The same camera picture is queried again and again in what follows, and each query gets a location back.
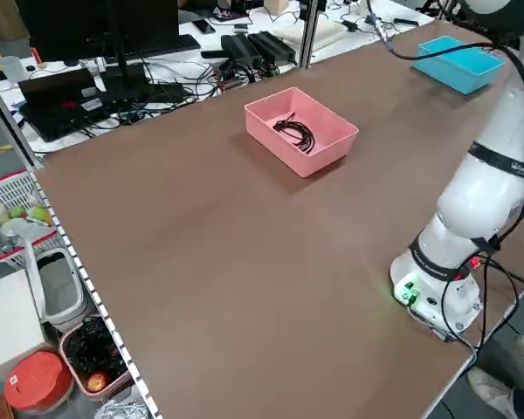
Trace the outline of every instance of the plastic basket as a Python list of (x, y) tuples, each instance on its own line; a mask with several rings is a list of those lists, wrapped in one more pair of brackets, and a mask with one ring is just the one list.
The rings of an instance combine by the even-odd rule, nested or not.
[[(0, 177), (0, 203), (7, 209), (21, 205), (28, 210), (31, 207), (29, 198), (34, 188), (35, 183), (31, 179), (29, 172), (24, 170)], [(33, 242), (33, 251), (36, 255), (58, 247), (63, 246), (56, 231)], [(8, 253), (3, 253), (0, 250), (0, 262), (6, 263), (13, 268), (23, 268), (25, 266), (23, 250), (24, 247), (17, 247)]]
[[(306, 155), (295, 139), (272, 127), (295, 113), (314, 134), (315, 146)], [(307, 177), (341, 159), (353, 145), (359, 129), (296, 87), (245, 106), (246, 131), (300, 177)]]
[[(421, 44), (418, 52), (419, 55), (427, 55), (463, 44), (455, 38), (441, 37)], [(463, 94), (470, 94), (493, 83), (504, 64), (502, 58), (480, 48), (471, 48), (423, 59), (417, 61), (414, 67)]]

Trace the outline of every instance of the white basket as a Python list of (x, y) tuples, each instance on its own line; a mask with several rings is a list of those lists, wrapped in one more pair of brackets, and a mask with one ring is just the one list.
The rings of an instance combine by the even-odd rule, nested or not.
[[(0, 177), (0, 203), (7, 209), (21, 205), (26, 210), (29, 210), (31, 207), (29, 198), (34, 188), (35, 183), (29, 176), (29, 173), (24, 170)], [(56, 231), (33, 242), (35, 255), (58, 247), (63, 247), (63, 245)], [(23, 247), (17, 247), (8, 253), (3, 253), (0, 250), (0, 262), (6, 263), (13, 268), (25, 267), (23, 249)]]

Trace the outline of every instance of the brown tabletop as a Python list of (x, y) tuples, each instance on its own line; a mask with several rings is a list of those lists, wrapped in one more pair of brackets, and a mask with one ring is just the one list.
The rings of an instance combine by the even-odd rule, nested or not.
[[(445, 34), (477, 38), (435, 23), (396, 48)], [(290, 86), (361, 129), (307, 179), (245, 131), (244, 104)], [(166, 418), (417, 418), (469, 353), (408, 318), (388, 269), (500, 90), (464, 97), (374, 44), (51, 155), (38, 179)], [(524, 275), (524, 227), (499, 259)], [(490, 280), (493, 323), (512, 293)]]

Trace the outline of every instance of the blue box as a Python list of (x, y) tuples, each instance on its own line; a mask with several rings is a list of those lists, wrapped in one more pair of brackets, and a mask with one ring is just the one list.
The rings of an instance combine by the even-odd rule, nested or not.
[[(418, 55), (427, 55), (464, 44), (451, 37), (441, 37), (421, 44)], [(504, 59), (494, 57), (480, 48), (470, 48), (422, 59), (413, 66), (441, 83), (463, 94), (469, 94), (492, 83), (504, 64)]]

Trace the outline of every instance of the monitor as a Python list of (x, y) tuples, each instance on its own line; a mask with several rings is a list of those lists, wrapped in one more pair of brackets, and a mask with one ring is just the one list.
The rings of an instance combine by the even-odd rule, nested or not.
[[(114, 57), (108, 0), (16, 0), (44, 61)], [(178, 43), (176, 0), (114, 0), (114, 18), (127, 55)]]

